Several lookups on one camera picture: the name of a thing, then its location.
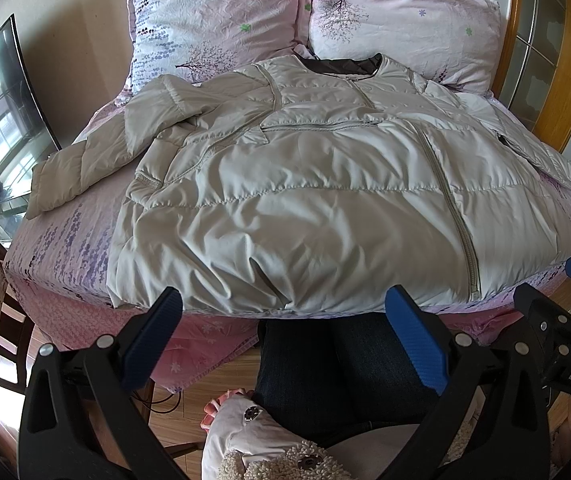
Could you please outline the plush slipper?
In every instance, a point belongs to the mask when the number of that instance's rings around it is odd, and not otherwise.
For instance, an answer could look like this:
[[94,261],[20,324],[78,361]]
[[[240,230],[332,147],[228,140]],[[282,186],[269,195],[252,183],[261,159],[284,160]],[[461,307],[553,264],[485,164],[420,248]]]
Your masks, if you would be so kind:
[[204,406],[203,479],[375,479],[418,429],[375,429],[331,448],[280,426],[243,389]]

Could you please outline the left floral pillow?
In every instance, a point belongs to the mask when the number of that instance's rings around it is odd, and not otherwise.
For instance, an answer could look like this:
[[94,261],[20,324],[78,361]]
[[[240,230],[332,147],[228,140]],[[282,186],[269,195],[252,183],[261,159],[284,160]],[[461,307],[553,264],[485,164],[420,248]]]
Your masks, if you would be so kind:
[[127,0],[133,52],[122,99],[160,75],[192,84],[303,42],[301,0]]

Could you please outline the dark trouser leg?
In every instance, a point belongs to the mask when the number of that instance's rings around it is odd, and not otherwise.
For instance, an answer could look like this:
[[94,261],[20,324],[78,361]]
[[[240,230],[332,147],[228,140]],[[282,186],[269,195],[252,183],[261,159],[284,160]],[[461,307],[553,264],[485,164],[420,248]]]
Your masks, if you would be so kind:
[[286,430],[324,448],[419,424],[438,401],[383,313],[261,320],[252,400]]

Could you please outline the floral pillow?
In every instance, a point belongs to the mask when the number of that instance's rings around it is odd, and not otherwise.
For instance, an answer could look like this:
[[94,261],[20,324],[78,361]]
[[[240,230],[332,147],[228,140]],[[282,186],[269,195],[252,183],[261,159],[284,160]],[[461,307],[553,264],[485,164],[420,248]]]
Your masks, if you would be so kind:
[[122,99],[160,75],[192,84],[303,42],[301,0],[127,0],[133,52]]
[[502,48],[488,0],[311,0],[309,43],[322,60],[381,54],[461,91],[491,88]]

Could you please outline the right floral pillow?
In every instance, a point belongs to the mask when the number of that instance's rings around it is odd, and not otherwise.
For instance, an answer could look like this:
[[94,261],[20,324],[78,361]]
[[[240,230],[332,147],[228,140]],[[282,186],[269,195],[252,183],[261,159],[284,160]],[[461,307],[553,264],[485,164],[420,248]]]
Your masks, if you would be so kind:
[[491,88],[502,48],[488,0],[311,0],[309,43],[322,60],[381,54],[461,91]]

